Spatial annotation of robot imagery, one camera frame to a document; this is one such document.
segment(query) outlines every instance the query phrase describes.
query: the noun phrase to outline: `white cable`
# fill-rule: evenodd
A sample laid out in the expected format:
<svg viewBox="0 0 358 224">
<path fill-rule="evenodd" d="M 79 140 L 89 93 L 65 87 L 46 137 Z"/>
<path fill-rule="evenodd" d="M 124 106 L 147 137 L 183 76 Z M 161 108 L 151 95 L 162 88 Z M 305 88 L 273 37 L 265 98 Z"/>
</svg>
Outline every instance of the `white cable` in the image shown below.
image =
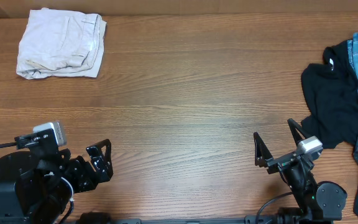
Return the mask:
<svg viewBox="0 0 358 224">
<path fill-rule="evenodd" d="M 71 191 L 70 201 L 71 201 L 71 202 L 74 202 L 74 198 L 73 198 L 73 196 L 74 196 L 73 186 L 71 186 L 71 183 L 69 183 L 69 181 L 66 180 L 66 178 L 64 178 L 64 177 L 61 177 L 61 178 L 62 178 L 62 180 L 64 180 L 64 181 L 66 182 L 66 184 L 70 187 L 70 191 Z"/>
</svg>

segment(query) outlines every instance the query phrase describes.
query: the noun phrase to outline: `wood grain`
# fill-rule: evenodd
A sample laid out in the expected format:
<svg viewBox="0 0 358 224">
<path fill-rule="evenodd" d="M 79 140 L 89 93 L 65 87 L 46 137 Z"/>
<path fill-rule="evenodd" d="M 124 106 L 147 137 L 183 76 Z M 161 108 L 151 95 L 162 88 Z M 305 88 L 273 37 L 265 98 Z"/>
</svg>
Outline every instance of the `wood grain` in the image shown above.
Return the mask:
<svg viewBox="0 0 358 224">
<path fill-rule="evenodd" d="M 294 150 L 286 120 L 309 115 L 300 75 L 326 46 L 358 32 L 358 12 L 117 16 L 108 22 L 96 79 L 15 74 L 27 20 L 0 20 L 0 143 L 60 120 L 73 156 L 109 138 L 114 177 L 75 195 L 71 218 L 243 217 L 288 187 L 254 165 L 252 133 L 274 156 Z M 14 149 L 0 150 L 0 157 Z M 317 181 L 343 186 L 352 212 L 352 146 L 325 150 Z M 266 208 L 295 206 L 285 198 Z"/>
</svg>

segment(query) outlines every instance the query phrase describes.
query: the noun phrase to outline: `wooden table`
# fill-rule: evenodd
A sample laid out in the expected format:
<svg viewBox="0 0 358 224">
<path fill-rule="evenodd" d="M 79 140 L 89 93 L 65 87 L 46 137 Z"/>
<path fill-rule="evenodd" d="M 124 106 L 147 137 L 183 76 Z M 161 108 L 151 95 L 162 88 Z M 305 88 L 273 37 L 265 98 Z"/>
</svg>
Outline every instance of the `wooden table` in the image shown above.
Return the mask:
<svg viewBox="0 0 358 224">
<path fill-rule="evenodd" d="M 358 32 L 358 12 L 104 20 L 99 76 L 44 80 L 15 73 L 27 20 L 0 20 L 0 143 L 60 120 L 73 157 L 88 159 L 85 147 L 105 138 L 113 144 L 112 180 L 75 195 L 71 219 L 90 211 L 148 220 L 255 214 L 289 189 L 254 165 L 252 133 L 275 157 L 294 150 L 287 119 L 310 113 L 302 71 Z M 313 173 L 346 189 L 342 223 L 357 223 L 352 146 L 325 150 Z M 264 213 L 295 205 L 288 197 Z"/>
</svg>

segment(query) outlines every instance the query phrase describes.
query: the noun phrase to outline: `black cloth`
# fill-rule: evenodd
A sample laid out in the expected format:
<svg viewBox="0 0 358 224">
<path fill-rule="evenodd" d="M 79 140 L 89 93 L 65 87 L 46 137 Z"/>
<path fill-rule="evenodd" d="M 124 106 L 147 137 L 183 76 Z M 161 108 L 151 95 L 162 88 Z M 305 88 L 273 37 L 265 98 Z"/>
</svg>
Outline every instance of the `black cloth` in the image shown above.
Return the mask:
<svg viewBox="0 0 358 224">
<path fill-rule="evenodd" d="M 325 149 L 333 149 L 343 141 L 355 146 L 358 140 L 358 79 L 349 63 L 347 41 L 327 47 L 323 61 L 324 64 L 310 64 L 301 76 L 303 94 L 311 112 L 301 122 L 302 127 L 319 138 Z M 358 150 L 354 157 L 358 164 Z M 354 212 L 358 216 L 358 192 L 355 205 Z"/>
</svg>

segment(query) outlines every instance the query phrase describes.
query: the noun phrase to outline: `brown wall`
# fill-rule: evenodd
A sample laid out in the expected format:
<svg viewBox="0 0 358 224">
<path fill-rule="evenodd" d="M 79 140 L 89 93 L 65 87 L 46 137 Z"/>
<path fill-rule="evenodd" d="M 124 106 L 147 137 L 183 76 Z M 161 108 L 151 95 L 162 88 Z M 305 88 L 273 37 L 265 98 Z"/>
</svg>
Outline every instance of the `brown wall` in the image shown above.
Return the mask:
<svg viewBox="0 0 358 224">
<path fill-rule="evenodd" d="M 358 0 L 0 0 L 0 18 L 49 7 L 103 16 L 242 12 L 358 11 Z"/>
</svg>

